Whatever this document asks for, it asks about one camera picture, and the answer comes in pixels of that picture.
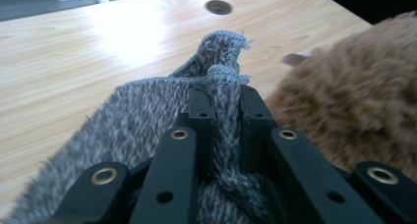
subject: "screw hole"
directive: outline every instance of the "screw hole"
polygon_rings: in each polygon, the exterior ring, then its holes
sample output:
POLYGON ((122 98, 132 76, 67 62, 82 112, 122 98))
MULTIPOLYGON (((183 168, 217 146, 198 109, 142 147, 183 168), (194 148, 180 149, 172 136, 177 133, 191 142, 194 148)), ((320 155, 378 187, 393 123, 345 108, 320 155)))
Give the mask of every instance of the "screw hole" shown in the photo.
POLYGON ((163 192, 163 193, 159 193, 156 196, 156 201, 162 204, 166 204, 168 202, 170 202, 171 200, 174 199, 174 194, 171 192, 163 192))
POLYGON ((112 182, 117 177, 117 170, 114 168, 102 168, 91 176, 91 182, 101 186, 112 182))
POLYGON ((380 183, 387 185, 395 185, 398 183, 398 178, 392 174, 389 170, 380 167, 370 167, 367 170, 370 177, 380 183))
POLYGON ((328 198, 333 202, 344 203, 344 197, 341 194, 336 193, 336 192, 329 192, 328 198))
POLYGON ((188 136, 188 132, 184 130, 177 130, 171 133, 171 137, 175 140, 182 140, 188 136))
POLYGON ((228 15, 232 12, 232 6, 221 0, 211 0, 206 3, 206 8, 216 15, 228 15))
POLYGON ((288 130, 281 130, 281 131, 279 131, 279 135, 282 138, 287 139, 287 140, 295 140, 295 139, 297 139, 297 134, 295 134, 295 133, 293 133, 291 131, 288 131, 288 130))

